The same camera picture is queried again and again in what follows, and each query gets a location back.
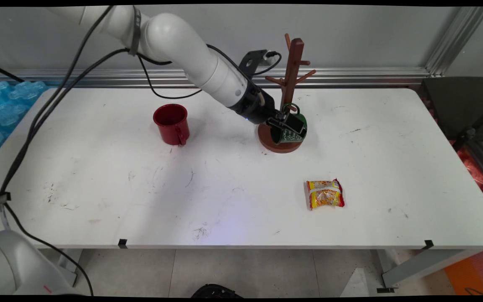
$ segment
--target yellow snack package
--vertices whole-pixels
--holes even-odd
[[[320,205],[334,205],[339,207],[344,206],[342,187],[336,178],[332,181],[307,181],[307,188],[309,189],[311,210],[319,207]]]

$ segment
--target white robotic arm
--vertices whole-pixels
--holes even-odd
[[[107,5],[72,6],[48,10],[89,28],[106,8]],[[130,48],[133,20],[133,6],[116,5],[98,25],[98,29]],[[241,100],[247,89],[247,80],[230,67],[230,63],[210,51],[186,21],[171,13],[161,13],[152,18],[141,15],[140,29],[139,53],[155,61],[178,64],[190,82],[226,107],[232,107]]]
[[[71,6],[48,10],[89,28],[107,7]],[[134,14],[134,6],[116,5],[97,28],[130,48]],[[178,64],[190,82],[254,124],[265,122],[296,133],[304,130],[303,122],[294,115],[276,110],[272,97],[247,81],[231,63],[210,51],[193,27],[176,15],[160,13],[152,18],[141,15],[138,53],[157,62]]]

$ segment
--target table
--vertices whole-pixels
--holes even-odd
[[[53,91],[1,147],[0,184]],[[278,106],[280,90],[266,91]],[[431,240],[423,257],[385,264],[386,286],[483,249],[483,194],[414,91],[298,89],[294,102],[306,139],[275,154],[255,125],[205,93],[173,102],[148,89],[73,89],[31,143],[10,205],[60,248],[119,248],[123,239],[125,248],[389,251]],[[152,121],[167,103],[188,110],[184,147],[163,143]],[[311,211],[305,182],[333,178],[345,207]]]

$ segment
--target red mug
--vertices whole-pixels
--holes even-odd
[[[187,126],[187,110],[182,105],[163,105],[156,109],[153,118],[164,142],[169,145],[186,145],[190,129]]]

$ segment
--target black mounting bracket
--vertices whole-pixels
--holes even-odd
[[[268,50],[266,49],[248,52],[241,60],[238,67],[240,67],[240,70],[243,71],[247,77],[253,78],[253,74],[257,71],[258,65],[260,65],[260,62],[263,60],[264,55],[267,52]]]

